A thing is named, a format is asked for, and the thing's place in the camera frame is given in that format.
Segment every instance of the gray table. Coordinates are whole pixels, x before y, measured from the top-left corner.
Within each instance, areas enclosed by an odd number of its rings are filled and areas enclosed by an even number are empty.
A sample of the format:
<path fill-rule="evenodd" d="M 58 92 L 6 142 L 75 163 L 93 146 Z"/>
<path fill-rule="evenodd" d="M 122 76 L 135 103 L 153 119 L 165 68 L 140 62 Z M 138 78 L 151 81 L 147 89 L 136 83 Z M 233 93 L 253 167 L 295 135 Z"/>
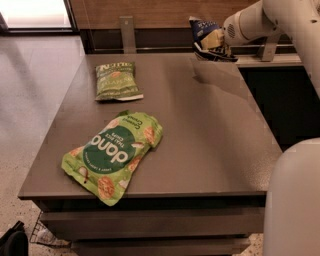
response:
<path fill-rule="evenodd" d="M 136 63 L 136 82 L 144 99 L 97 103 L 94 67 L 119 61 Z M 119 206 L 107 208 L 64 174 L 61 159 L 127 109 L 155 116 L 164 128 L 163 139 L 140 163 Z M 156 244 L 144 244 L 156 248 L 150 251 L 153 255 L 184 255 L 186 244 L 194 245 L 194 254 L 221 254 L 220 249 L 228 246 L 231 251 L 225 254 L 235 253 L 235 248 L 242 250 L 247 242 L 239 242 L 238 237 L 231 242 L 214 239 L 212 247 L 213 236 L 261 232 L 263 207 L 242 203 L 234 207 L 234 201 L 231 207 L 228 203 L 224 203 L 226 207 L 214 204 L 221 203 L 219 198 L 265 195 L 280 154 L 235 64 L 199 62 L 192 54 L 90 55 L 75 75 L 19 198 L 36 202 L 45 211 L 42 221 L 58 237 L 86 240 L 74 243 L 79 255 L 85 255 L 88 248 L 90 253 L 92 248 L 103 248 L 91 255 L 102 255 L 102 251 L 112 255 L 115 251 L 107 251 L 110 248 L 118 248 L 120 254 L 126 253 L 125 248 L 132 254 L 135 248 L 139 255 L 139 241 L 150 237 L 157 238 Z M 201 206 L 195 207 L 195 200 Z M 77 221 L 84 219 L 86 229 L 77 231 Z M 110 221 L 119 221 L 121 227 Z M 99 223 L 109 228 L 101 228 Z M 140 240 L 126 246 L 109 244 L 110 239 L 133 237 Z M 168 244 L 174 243 L 172 237 L 179 237 L 178 245 Z M 97 244 L 91 239 L 105 241 Z"/>

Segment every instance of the table drawer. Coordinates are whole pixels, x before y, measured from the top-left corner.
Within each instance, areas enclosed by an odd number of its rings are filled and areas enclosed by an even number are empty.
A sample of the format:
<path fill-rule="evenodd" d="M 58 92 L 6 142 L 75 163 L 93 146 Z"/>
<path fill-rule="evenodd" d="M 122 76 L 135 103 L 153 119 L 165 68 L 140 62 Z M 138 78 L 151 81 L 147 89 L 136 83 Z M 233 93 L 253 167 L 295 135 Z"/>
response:
<path fill-rule="evenodd" d="M 76 242 L 72 249 L 79 256 L 179 256 L 179 255 L 233 255 L 250 245 L 249 239 L 155 239 Z"/>
<path fill-rule="evenodd" d="M 264 208 L 43 213 L 58 238 L 124 239 L 221 236 L 263 232 Z"/>

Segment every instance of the black object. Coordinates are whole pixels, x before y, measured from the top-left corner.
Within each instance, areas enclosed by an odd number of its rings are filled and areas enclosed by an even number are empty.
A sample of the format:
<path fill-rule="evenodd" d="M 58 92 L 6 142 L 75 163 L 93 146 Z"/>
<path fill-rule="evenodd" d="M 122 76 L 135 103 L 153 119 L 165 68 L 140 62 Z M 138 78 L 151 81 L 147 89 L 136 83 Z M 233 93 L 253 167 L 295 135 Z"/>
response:
<path fill-rule="evenodd" d="M 283 151 L 320 137 L 320 99 L 304 67 L 240 68 Z"/>
<path fill-rule="evenodd" d="M 28 255 L 28 237 L 23 226 L 24 223 L 18 221 L 0 238 L 0 256 Z"/>

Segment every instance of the snack bag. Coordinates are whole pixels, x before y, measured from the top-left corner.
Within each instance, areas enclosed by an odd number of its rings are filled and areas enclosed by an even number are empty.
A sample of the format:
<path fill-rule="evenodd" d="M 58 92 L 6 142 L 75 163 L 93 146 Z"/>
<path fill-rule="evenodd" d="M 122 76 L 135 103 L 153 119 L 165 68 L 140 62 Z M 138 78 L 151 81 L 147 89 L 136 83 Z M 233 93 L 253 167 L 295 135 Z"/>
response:
<path fill-rule="evenodd" d="M 201 40 L 216 29 L 220 29 L 220 26 L 214 21 L 201 20 L 199 18 L 191 16 L 189 23 L 192 29 L 193 41 L 197 42 L 200 46 Z"/>
<path fill-rule="evenodd" d="M 118 62 L 96 67 L 96 100 L 136 100 L 143 98 L 134 79 L 134 62 Z"/>
<path fill-rule="evenodd" d="M 158 121 L 146 113 L 120 113 L 87 145 L 64 155 L 62 168 L 109 206 L 123 196 L 150 147 L 162 137 Z"/>

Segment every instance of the dang snack bag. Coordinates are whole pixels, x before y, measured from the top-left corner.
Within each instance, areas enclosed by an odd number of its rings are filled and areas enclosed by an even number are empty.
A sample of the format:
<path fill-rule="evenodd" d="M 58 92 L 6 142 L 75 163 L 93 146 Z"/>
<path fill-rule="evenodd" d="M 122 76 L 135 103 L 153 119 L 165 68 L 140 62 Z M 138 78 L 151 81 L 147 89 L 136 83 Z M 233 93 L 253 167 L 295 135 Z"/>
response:
<path fill-rule="evenodd" d="M 87 145 L 64 155 L 62 168 L 109 206 L 123 196 L 142 157 L 162 137 L 158 121 L 141 112 L 122 112 Z"/>

